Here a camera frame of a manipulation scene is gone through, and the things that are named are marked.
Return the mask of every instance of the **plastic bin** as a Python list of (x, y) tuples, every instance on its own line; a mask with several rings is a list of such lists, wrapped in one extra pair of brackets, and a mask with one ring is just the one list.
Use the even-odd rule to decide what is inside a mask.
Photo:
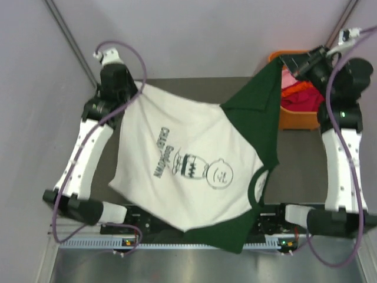
[[(304, 53), (306, 50), (282, 50), (272, 53), (269, 62), (282, 54)], [(293, 112), (280, 106), (279, 130), (314, 130), (319, 127), (317, 112)]]

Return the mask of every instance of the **perforated metal rail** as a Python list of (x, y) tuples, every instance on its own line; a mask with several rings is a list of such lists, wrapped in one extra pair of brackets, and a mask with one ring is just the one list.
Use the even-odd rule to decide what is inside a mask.
[[(61, 249), (130, 249), (124, 245), (127, 238), (83, 238), (74, 237), (60, 245)], [(180, 243), (141, 243), (138, 249), (216, 249), (203, 244), (180, 244)], [(268, 250), (280, 249), (279, 240), (276, 237), (266, 237), (265, 243), (247, 243), (244, 250)]]

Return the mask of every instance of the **cartoon face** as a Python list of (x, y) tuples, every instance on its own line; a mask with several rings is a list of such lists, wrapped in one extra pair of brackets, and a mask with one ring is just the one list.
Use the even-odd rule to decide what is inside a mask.
[(211, 187), (224, 189), (233, 180), (233, 170), (223, 159), (219, 159), (209, 166), (206, 177)]

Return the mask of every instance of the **red cloth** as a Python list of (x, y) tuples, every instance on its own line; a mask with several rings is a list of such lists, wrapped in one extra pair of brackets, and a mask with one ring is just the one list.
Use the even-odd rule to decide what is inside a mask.
[(295, 112), (317, 112), (319, 105), (324, 100), (320, 92), (311, 87), (287, 97), (282, 97), (282, 107)]

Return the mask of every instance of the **orange cloth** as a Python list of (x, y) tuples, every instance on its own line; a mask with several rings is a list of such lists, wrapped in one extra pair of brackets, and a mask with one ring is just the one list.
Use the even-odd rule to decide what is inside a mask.
[(290, 96), (293, 93), (298, 93), (303, 90), (307, 90), (308, 88), (313, 87), (313, 84), (308, 81), (299, 81), (290, 87), (282, 89), (282, 97)]

